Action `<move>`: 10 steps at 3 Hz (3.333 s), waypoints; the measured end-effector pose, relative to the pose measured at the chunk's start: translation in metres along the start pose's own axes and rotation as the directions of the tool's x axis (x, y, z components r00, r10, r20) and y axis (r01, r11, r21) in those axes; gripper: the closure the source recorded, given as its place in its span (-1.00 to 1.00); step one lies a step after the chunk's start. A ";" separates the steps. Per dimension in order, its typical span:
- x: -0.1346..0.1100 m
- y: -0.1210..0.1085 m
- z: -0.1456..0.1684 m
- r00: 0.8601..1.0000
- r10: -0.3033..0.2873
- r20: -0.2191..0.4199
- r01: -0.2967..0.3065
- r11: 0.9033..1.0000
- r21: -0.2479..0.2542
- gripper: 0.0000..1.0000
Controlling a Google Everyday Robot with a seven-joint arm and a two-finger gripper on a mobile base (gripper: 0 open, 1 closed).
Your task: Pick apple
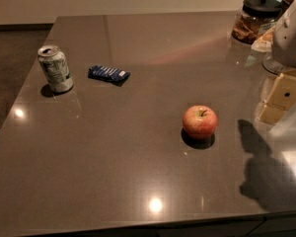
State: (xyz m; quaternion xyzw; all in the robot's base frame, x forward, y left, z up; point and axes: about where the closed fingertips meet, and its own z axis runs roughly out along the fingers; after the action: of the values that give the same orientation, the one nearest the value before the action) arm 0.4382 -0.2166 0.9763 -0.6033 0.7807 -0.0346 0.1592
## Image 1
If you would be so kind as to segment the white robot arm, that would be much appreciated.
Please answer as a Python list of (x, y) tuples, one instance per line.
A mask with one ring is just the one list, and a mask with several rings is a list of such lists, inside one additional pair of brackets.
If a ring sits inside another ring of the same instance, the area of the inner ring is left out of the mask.
[(265, 55), (262, 66), (275, 77), (263, 96), (258, 117), (276, 124), (296, 104), (296, 0), (277, 21), (271, 52)]

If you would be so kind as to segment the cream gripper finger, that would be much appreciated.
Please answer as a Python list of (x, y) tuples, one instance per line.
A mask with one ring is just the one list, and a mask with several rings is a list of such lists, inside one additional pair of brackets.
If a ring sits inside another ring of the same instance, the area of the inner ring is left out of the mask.
[(267, 124), (276, 124), (284, 115), (284, 110), (267, 104), (262, 104), (258, 110), (259, 120)]

